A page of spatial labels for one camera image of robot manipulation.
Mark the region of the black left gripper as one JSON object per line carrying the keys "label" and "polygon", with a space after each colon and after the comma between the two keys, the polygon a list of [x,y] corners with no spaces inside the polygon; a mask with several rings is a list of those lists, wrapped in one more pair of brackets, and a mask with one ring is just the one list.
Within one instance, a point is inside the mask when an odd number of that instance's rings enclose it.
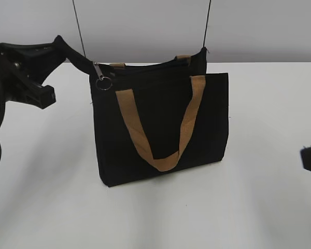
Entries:
{"label": "black left gripper", "polygon": [[0,44],[0,106],[17,102],[45,109],[56,102],[54,87],[44,85],[49,74],[33,77],[22,65],[54,63],[58,54],[52,44]]}

